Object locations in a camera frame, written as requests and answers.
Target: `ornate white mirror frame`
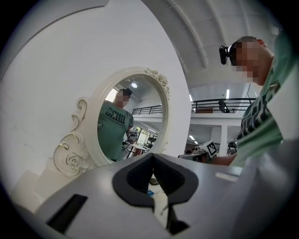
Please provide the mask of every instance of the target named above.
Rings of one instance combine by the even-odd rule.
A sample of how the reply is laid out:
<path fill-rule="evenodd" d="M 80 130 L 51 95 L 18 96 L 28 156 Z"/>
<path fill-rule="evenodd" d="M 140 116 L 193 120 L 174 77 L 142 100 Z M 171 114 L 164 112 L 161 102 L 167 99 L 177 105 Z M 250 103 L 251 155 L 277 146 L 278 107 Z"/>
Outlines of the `ornate white mirror frame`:
<path fill-rule="evenodd" d="M 53 155 L 55 167 L 65 176 L 76 177 L 85 171 L 112 163 L 100 148 L 97 125 L 100 109 L 108 93 L 123 79 L 130 76 L 142 76 L 148 80 L 159 93 L 162 107 L 162 126 L 159 137 L 150 153 L 162 153 L 167 142 L 169 131 L 169 87 L 167 79 L 157 70 L 143 67 L 131 67 L 120 70 L 108 78 L 97 88 L 94 95 L 88 98 L 79 98 L 79 111 L 72 115 L 74 126 L 59 143 Z"/>

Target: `black slot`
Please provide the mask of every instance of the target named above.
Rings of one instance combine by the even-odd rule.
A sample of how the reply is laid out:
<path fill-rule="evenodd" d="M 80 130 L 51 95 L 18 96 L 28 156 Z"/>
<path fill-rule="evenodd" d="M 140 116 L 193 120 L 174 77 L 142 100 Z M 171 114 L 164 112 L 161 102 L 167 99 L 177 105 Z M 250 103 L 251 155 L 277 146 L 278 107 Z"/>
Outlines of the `black slot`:
<path fill-rule="evenodd" d="M 47 222 L 47 225 L 64 234 L 86 200 L 87 197 L 83 195 L 73 195 Z"/>

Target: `black foam padding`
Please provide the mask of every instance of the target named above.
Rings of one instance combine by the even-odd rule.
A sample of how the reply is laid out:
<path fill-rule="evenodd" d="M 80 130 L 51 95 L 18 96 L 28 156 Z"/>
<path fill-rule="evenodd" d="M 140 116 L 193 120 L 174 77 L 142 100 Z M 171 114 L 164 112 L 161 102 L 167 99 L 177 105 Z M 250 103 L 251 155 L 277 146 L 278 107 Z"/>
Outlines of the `black foam padding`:
<path fill-rule="evenodd" d="M 154 209 L 154 200 L 147 195 L 153 175 L 152 157 L 153 154 L 146 154 L 142 159 L 119 170 L 112 179 L 116 194 L 130 205 Z"/>
<path fill-rule="evenodd" d="M 154 175 L 168 197 L 168 206 L 187 202 L 198 187 L 195 173 L 154 154 Z"/>
<path fill-rule="evenodd" d="M 72 196 L 47 222 L 48 226 L 63 234 L 86 200 L 87 197 L 83 195 L 75 194 Z"/>

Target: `ceiling light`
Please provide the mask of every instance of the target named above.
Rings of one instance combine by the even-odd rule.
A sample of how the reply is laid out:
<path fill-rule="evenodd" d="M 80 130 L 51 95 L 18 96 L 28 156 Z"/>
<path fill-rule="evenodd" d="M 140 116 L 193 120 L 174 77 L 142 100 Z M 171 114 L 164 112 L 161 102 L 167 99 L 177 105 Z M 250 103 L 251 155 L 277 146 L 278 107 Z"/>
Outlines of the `ceiling light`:
<path fill-rule="evenodd" d="M 229 98 L 229 90 L 226 90 L 226 99 Z"/>
<path fill-rule="evenodd" d="M 148 128 L 150 131 L 152 131 L 152 132 L 154 132 L 155 133 L 155 131 L 153 131 L 152 129 L 150 129 L 150 128 Z"/>

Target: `mirror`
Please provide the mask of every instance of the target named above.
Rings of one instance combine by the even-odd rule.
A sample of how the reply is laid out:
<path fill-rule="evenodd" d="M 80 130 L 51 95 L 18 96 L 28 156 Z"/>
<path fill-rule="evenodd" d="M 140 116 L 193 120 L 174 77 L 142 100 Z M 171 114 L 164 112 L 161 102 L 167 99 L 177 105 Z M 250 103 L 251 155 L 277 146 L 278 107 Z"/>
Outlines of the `mirror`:
<path fill-rule="evenodd" d="M 163 115 L 159 93 L 144 76 L 129 76 L 107 95 L 98 117 L 98 141 L 113 162 L 148 153 L 155 144 Z"/>

